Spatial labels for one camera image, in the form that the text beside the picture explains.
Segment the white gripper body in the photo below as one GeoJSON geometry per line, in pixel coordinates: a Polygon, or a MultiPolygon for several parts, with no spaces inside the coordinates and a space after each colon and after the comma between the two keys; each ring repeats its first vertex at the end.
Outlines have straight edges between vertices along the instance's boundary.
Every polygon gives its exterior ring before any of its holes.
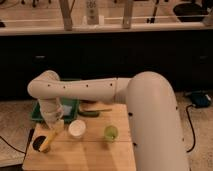
{"type": "Polygon", "coordinates": [[[63,108],[59,98],[38,100],[40,105],[40,113],[49,128],[61,120],[63,116],[63,108]]]}

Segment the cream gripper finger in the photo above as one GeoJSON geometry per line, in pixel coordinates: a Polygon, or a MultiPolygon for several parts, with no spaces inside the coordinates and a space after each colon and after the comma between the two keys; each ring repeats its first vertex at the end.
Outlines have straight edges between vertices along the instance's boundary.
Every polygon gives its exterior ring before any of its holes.
{"type": "Polygon", "coordinates": [[[55,128],[55,132],[57,134],[61,133],[64,130],[64,121],[63,120],[58,120],[55,123],[54,128],[55,128]]]}

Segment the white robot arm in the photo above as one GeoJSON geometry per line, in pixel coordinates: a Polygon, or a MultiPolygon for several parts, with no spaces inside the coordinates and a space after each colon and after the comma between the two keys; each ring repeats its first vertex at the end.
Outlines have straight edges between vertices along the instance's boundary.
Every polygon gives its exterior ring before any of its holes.
{"type": "Polygon", "coordinates": [[[61,118],[61,97],[124,104],[136,144],[136,171],[190,171],[175,93],[159,73],[62,81],[56,72],[47,70],[28,83],[27,91],[38,100],[50,127],[61,118]]]}

